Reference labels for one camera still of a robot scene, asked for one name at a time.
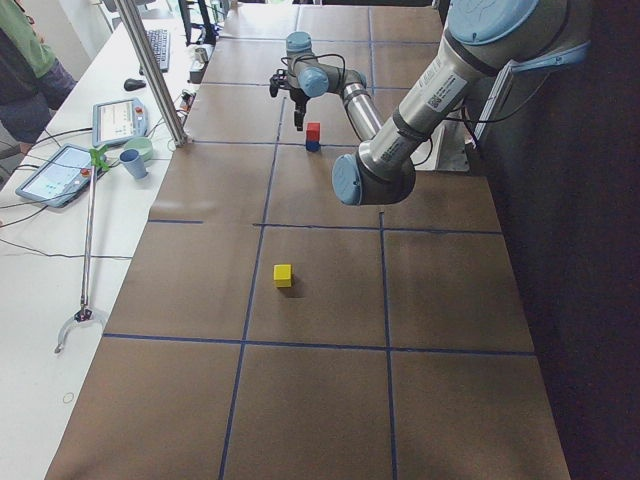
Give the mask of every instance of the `green shirt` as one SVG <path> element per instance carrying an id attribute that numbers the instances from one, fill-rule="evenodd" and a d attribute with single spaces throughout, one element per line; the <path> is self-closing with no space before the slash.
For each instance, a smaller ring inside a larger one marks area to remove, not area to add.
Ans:
<path id="1" fill-rule="evenodd" d="M 53 50 L 40 43 L 27 17 L 13 0 L 0 0 L 0 28 L 31 65 L 37 78 L 51 70 L 56 59 Z"/>

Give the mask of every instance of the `white desk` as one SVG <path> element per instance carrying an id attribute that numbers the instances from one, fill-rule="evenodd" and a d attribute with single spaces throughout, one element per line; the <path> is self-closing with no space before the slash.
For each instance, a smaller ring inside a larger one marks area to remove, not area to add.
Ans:
<path id="1" fill-rule="evenodd" d="M 145 21 L 147 28 L 172 32 L 171 60 L 165 80 L 177 98 L 189 75 L 188 49 L 181 24 Z M 56 134 L 91 125 L 95 103 L 138 97 L 146 105 L 150 126 L 161 118 L 152 92 L 146 87 L 125 92 L 122 85 L 138 77 L 138 60 L 127 32 L 120 26 L 80 79 L 47 132 Z M 91 132 L 58 137 L 58 142 L 91 145 Z M 161 125 L 153 135 L 154 155 L 149 175 L 136 181 L 123 167 L 110 170 L 97 183 L 93 254 L 133 255 L 171 159 L 172 142 Z M 58 146 L 47 140 L 32 150 L 48 158 Z M 116 159 L 121 149 L 108 152 Z M 24 163 L 41 160 L 27 157 Z M 29 175 L 17 171 L 0 192 L 0 206 L 25 201 L 14 191 Z M 25 222 L 0 229 L 0 239 L 47 253 L 82 254 L 88 192 L 63 209 L 49 208 Z M 0 210 L 9 223 L 36 212 L 40 205 Z M 97 323 L 75 327 L 65 350 L 53 350 L 62 324 L 79 309 L 83 259 L 47 258 L 0 243 L 0 476 L 6 479 L 41 479 L 56 452 L 78 392 L 102 333 Z M 129 267 L 128 260 L 94 259 L 90 279 L 90 305 L 111 312 Z"/>

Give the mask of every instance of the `blue joint cap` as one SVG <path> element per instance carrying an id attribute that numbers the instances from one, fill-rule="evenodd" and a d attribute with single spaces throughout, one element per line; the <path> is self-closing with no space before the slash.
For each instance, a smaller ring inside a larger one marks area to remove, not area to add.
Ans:
<path id="1" fill-rule="evenodd" d="M 329 77 L 318 67 L 308 67 L 298 74 L 300 88 L 308 97 L 320 97 L 329 90 Z"/>
<path id="2" fill-rule="evenodd" d="M 287 53 L 311 50 L 311 36 L 307 32 L 293 32 L 287 37 Z"/>
<path id="3" fill-rule="evenodd" d="M 360 205 L 362 202 L 362 181 L 356 157 L 341 155 L 333 165 L 331 183 L 336 197 L 345 205 Z"/>
<path id="4" fill-rule="evenodd" d="M 447 20 L 453 38 L 467 45 L 486 45 L 520 28 L 540 0 L 467 0 L 451 3 Z"/>

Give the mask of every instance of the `blue tape line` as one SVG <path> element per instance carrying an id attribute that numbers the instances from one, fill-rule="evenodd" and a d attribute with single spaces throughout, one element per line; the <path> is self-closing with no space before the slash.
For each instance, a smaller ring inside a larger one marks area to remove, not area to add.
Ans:
<path id="1" fill-rule="evenodd" d="M 280 145 L 288 145 L 293 147 L 304 146 L 305 143 L 297 143 L 297 142 L 279 142 Z M 334 148 L 357 148 L 357 144 L 355 143 L 323 143 L 323 147 L 334 147 Z"/>
<path id="2" fill-rule="evenodd" d="M 280 131 L 282 129 L 282 118 L 284 116 L 284 100 L 280 106 L 280 122 L 278 124 L 278 130 L 276 132 L 276 142 L 280 139 Z M 269 173 L 269 184 L 267 186 L 267 195 L 264 201 L 264 210 L 262 212 L 262 221 L 264 222 L 267 217 L 269 208 L 269 200 L 271 198 L 271 187 L 273 185 L 273 177 L 276 169 L 276 159 L 278 157 L 278 145 L 273 150 L 273 159 L 271 161 L 271 172 Z M 231 405 L 229 406 L 229 417 L 227 419 L 227 430 L 224 438 L 224 447 L 222 450 L 222 456 L 220 459 L 220 471 L 218 478 L 222 480 L 224 478 L 224 472 L 227 465 L 227 455 L 229 452 L 229 442 L 231 440 L 231 431 L 233 429 L 233 418 L 235 416 L 236 401 L 238 399 L 238 389 L 240 386 L 240 376 L 242 374 L 242 364 L 244 362 L 244 350 L 247 341 L 247 335 L 249 332 L 249 323 L 251 320 L 251 312 L 253 309 L 253 297 L 255 294 L 258 269 L 260 266 L 260 256 L 262 254 L 262 244 L 264 241 L 264 227 L 260 228 L 260 238 L 258 240 L 258 249 L 256 252 L 256 260 L 253 266 L 253 277 L 251 279 L 251 289 L 249 290 L 249 300 L 247 302 L 247 311 L 245 312 L 244 327 L 242 330 L 242 345 L 240 346 L 240 354 L 238 355 L 238 368 L 236 370 L 236 378 L 233 385 L 233 393 L 231 395 Z"/>
<path id="3" fill-rule="evenodd" d="M 230 142 L 222 140 L 193 140 L 193 143 L 206 143 L 214 145 L 276 145 L 277 142 Z"/>
<path id="4" fill-rule="evenodd" d="M 124 340 L 142 340 L 152 342 L 183 342 L 183 343 L 211 343 L 224 345 L 239 345 L 252 347 L 274 348 L 309 348 L 321 350 L 356 350 L 363 352 L 390 352 L 390 353 L 421 353 L 434 355 L 477 355 L 477 356 L 504 356 L 504 357 L 535 357 L 535 352 L 519 350 L 474 350 L 456 348 L 420 348 L 420 347 L 386 347 L 379 345 L 348 345 L 333 343 L 303 343 L 303 342 L 277 342 L 270 340 L 240 340 L 224 338 L 203 337 L 176 337 L 165 335 L 140 335 L 135 333 L 104 333 L 105 338 L 119 338 Z"/>
<path id="5" fill-rule="evenodd" d="M 370 48 L 369 48 L 369 60 L 371 61 L 371 82 L 369 87 L 371 88 L 371 91 L 374 92 L 375 88 L 376 88 L 376 68 L 375 68 L 375 60 L 373 59 L 373 20 L 372 20 L 372 12 L 371 12 L 371 7 L 368 8 L 368 12 L 367 12 L 368 16 L 369 16 L 369 44 L 370 44 Z"/>
<path id="6" fill-rule="evenodd" d="M 295 225 L 288 223 L 253 223 L 254 227 L 267 227 L 267 228 L 308 228 L 308 229 L 324 229 L 324 230 L 369 230 L 378 231 L 379 227 L 357 227 L 350 225 Z M 382 229 L 385 232 L 400 232 L 400 233 L 424 233 L 431 235 L 494 235 L 502 236 L 502 232 L 498 231 L 485 231 L 485 230 L 446 230 L 437 228 L 386 228 Z"/>
<path id="7" fill-rule="evenodd" d="M 243 86 L 243 87 L 268 87 L 268 83 L 246 83 L 246 82 L 201 82 L 201 85 L 218 85 L 224 87 L 235 87 L 235 86 Z"/>
<path id="8" fill-rule="evenodd" d="M 300 28 L 300 10 L 298 10 L 298 18 L 296 19 L 296 26 L 295 26 L 295 31 L 299 30 Z M 221 37 L 221 41 L 225 41 L 225 42 L 237 42 L 237 41 L 243 41 L 243 40 L 251 40 L 251 41 L 260 41 L 260 42 L 282 42 L 282 41 L 286 41 L 286 37 L 269 37 L 269 38 L 265 38 L 265 37 L 242 37 L 242 38 L 234 38 L 234 37 Z M 415 40 L 415 41 L 411 41 L 411 40 L 349 40 L 349 39 L 343 39 L 343 40 L 336 40 L 336 39 L 332 39 L 332 38 L 313 38 L 313 43 L 316 42 L 321 42 L 321 43 L 353 43 L 353 44 L 378 44 L 378 45 L 384 45 L 384 44 L 398 44 L 398 45 L 440 45 L 440 40 L 435 41 L 435 42 L 421 42 L 419 40 Z"/>
<path id="9" fill-rule="evenodd" d="M 384 212 L 379 213 L 380 219 L 380 255 L 382 260 L 382 289 L 384 299 L 384 336 L 387 347 L 387 396 L 389 399 L 389 430 L 391 436 L 391 471 L 393 480 L 398 479 L 398 455 L 396 446 L 396 417 L 393 400 L 393 366 L 391 364 L 391 323 L 389 318 L 389 288 L 387 281 L 387 256 L 384 245 Z"/>
<path id="10" fill-rule="evenodd" d="M 148 223 L 180 223 L 180 224 L 189 224 L 189 225 L 202 225 L 204 220 L 179 220 L 179 219 L 160 219 L 160 218 L 150 218 L 147 220 Z"/>
<path id="11" fill-rule="evenodd" d="M 286 223 L 254 223 L 254 227 L 266 227 L 266 228 L 307 228 L 318 230 L 368 230 L 377 232 L 376 227 L 351 227 L 351 226 L 327 226 L 327 225 L 289 225 Z"/>

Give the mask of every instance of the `black cable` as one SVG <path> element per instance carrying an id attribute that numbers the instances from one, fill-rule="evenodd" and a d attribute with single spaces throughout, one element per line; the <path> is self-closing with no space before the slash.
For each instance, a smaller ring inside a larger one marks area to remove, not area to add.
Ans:
<path id="1" fill-rule="evenodd" d="M 16 168 L 14 168 L 13 171 L 15 172 L 16 170 L 22 170 L 23 168 L 34 168 L 37 170 L 40 167 L 38 165 L 33 165 L 31 163 L 23 163 L 21 165 L 18 165 Z"/>
<path id="2" fill-rule="evenodd" d="M 28 217 L 24 217 L 21 218 L 20 220 L 15 220 L 13 222 L 9 222 L 9 223 L 5 223 L 4 225 L 0 225 L 0 228 L 5 228 L 5 227 L 9 227 L 11 225 L 15 225 L 16 223 L 20 223 L 20 222 L 24 222 L 25 220 L 29 220 L 30 218 L 35 217 L 37 214 L 44 212 L 49 206 L 45 205 L 44 207 L 42 207 L 40 210 L 38 210 L 35 213 L 32 213 L 31 215 L 29 215 Z"/>
<path id="3" fill-rule="evenodd" d="M 47 131 L 47 129 L 46 129 L 46 128 L 44 129 L 44 131 L 45 131 L 45 133 L 46 133 L 47 135 L 49 135 L 49 136 L 53 139 L 53 141 L 54 141 L 54 142 L 56 142 L 56 145 L 58 145 L 58 148 L 59 148 L 59 147 L 61 147 L 60 142 L 58 141 L 58 139 L 57 139 L 57 138 L 52 137 L 52 136 L 51 136 L 51 134 Z"/>
<path id="4" fill-rule="evenodd" d="M 24 245 L 18 245 L 17 243 L 9 242 L 8 240 L 3 240 L 2 238 L 0 238 L 0 242 L 6 243 L 7 245 L 11 245 L 11 246 L 16 247 L 16 248 L 22 248 L 23 250 L 27 250 L 29 252 L 33 252 L 33 253 L 36 253 L 38 255 L 42 255 L 44 257 L 49 257 L 49 258 L 55 258 L 55 257 L 60 257 L 60 258 L 83 258 L 84 257 L 84 255 L 67 255 L 67 254 L 64 254 L 64 253 L 46 253 L 46 252 L 43 252 L 42 250 L 38 250 L 37 248 L 25 247 Z M 121 255 L 91 255 L 91 258 L 107 258 L 107 259 L 113 259 L 113 260 L 131 260 L 133 257 L 125 257 L 125 256 L 121 256 Z"/>
<path id="5" fill-rule="evenodd" d="M 529 103 L 529 101 L 536 96 L 536 93 L 538 93 L 540 91 L 540 89 L 542 88 L 542 85 L 544 85 L 544 82 L 546 82 L 547 78 L 549 78 L 549 75 L 547 74 L 544 79 L 542 80 L 542 82 L 540 82 L 540 85 L 538 85 L 533 92 L 531 92 L 531 94 L 524 99 L 524 101 L 522 103 L 520 103 L 520 105 L 518 105 L 511 113 L 505 115 L 504 117 L 500 117 L 500 118 L 494 118 L 493 120 L 471 120 L 471 119 L 467 119 L 466 121 L 472 124 L 478 124 L 478 123 L 499 123 L 499 122 L 504 122 L 505 120 L 508 120 L 509 118 L 513 117 L 516 113 L 518 113 L 520 110 L 522 110 L 524 108 L 524 106 Z M 452 122 L 462 122 L 464 123 L 465 120 L 462 120 L 461 118 L 455 118 L 455 117 L 445 117 L 445 120 L 451 120 Z"/>
<path id="6" fill-rule="evenodd" d="M 36 157 L 36 156 L 35 156 L 34 154 L 32 154 L 32 153 L 27 153 L 27 154 L 25 155 L 25 158 L 26 158 L 26 157 L 35 158 L 36 160 L 40 160 L 40 161 L 44 162 L 45 164 L 46 164 L 46 163 L 55 163 L 57 167 L 74 168 L 74 169 L 76 169 L 76 170 L 82 170 L 82 169 L 84 169 L 84 168 L 88 168 L 88 167 L 76 167 L 75 165 L 65 165 L 65 164 L 63 164 L 63 163 L 57 163 L 57 162 L 54 162 L 53 160 L 51 160 L 50 158 Z"/>
<path id="7" fill-rule="evenodd" d="M 55 197 L 51 197 L 47 200 L 56 200 L 58 198 L 62 198 L 62 197 L 68 197 L 69 195 L 76 195 L 78 192 L 68 192 L 68 193 L 63 193 L 61 195 L 56 195 Z M 36 203 L 42 203 L 42 200 L 31 200 L 29 202 L 20 202 L 20 203 L 12 203 L 10 205 L 0 205 L 0 210 L 4 210 L 5 208 L 14 208 L 14 207 L 21 207 L 23 205 L 33 205 Z"/>
<path id="8" fill-rule="evenodd" d="M 467 111 L 467 107 L 463 106 L 462 109 L 460 110 L 460 116 L 461 116 L 462 124 L 466 128 L 467 132 L 469 132 L 469 135 L 471 135 L 471 139 L 473 140 L 473 144 L 476 147 L 476 150 L 479 150 L 480 149 L 480 140 L 476 136 L 476 132 L 473 129 L 473 125 L 471 124 L 471 121 L 469 120 L 468 113 L 469 112 Z"/>
<path id="9" fill-rule="evenodd" d="M 414 163 L 413 166 L 414 167 L 419 167 L 420 165 L 423 165 L 425 163 L 427 163 L 427 160 L 429 160 L 429 157 L 431 156 L 431 153 L 433 152 L 433 139 L 431 137 L 429 137 L 429 153 L 427 154 L 427 157 L 422 160 L 421 162 L 418 163 Z"/>
<path id="10" fill-rule="evenodd" d="M 76 132 L 90 132 L 91 130 L 93 130 L 93 127 L 84 127 L 84 128 L 76 128 L 75 130 L 67 130 L 66 132 L 60 132 L 60 133 L 56 133 L 54 135 L 49 135 L 47 137 L 41 138 L 40 140 L 38 140 L 37 142 L 35 142 L 33 145 L 37 145 L 41 142 L 44 142 L 45 140 L 51 140 L 54 137 L 60 137 L 62 135 L 67 135 L 69 133 L 76 133 Z"/>
<path id="11" fill-rule="evenodd" d="M 158 120 L 158 122 L 153 126 L 153 128 L 149 131 L 149 133 L 147 133 L 147 138 L 149 140 L 151 140 L 151 137 L 153 137 L 153 134 L 156 132 L 156 128 L 158 128 L 163 123 L 164 123 L 164 118 L 160 118 L 160 120 Z"/>

